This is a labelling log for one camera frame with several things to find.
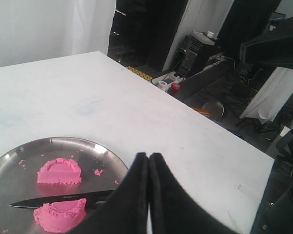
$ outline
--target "metal plate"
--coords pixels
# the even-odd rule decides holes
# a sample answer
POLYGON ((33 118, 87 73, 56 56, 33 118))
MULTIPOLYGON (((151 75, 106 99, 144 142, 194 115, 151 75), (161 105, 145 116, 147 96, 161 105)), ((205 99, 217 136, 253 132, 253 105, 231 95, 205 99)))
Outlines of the metal plate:
POLYGON ((128 168, 110 150, 91 141, 54 137, 35 140, 19 146, 0 158, 0 234, 45 234, 33 219, 32 209, 10 207, 9 204, 25 199, 87 193, 117 188, 128 168), (74 159, 82 169, 79 185, 37 184, 37 172, 49 160, 58 157, 74 159), (98 176, 95 169, 103 169, 98 176))

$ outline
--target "knife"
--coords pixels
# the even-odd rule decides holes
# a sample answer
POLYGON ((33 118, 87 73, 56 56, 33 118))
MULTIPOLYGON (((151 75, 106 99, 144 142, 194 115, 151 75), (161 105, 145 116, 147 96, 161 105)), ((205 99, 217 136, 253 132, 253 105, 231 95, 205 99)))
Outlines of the knife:
POLYGON ((73 200, 79 200, 81 198, 86 198, 87 199, 86 207, 93 207, 93 205, 97 202, 106 201, 106 199, 110 196, 110 194, 113 191, 114 190, 105 190, 105 191, 90 192, 85 194, 38 197, 34 199, 15 202, 10 204, 10 206, 34 209, 34 208, 39 208, 43 206, 43 204, 45 203, 73 201, 73 200))

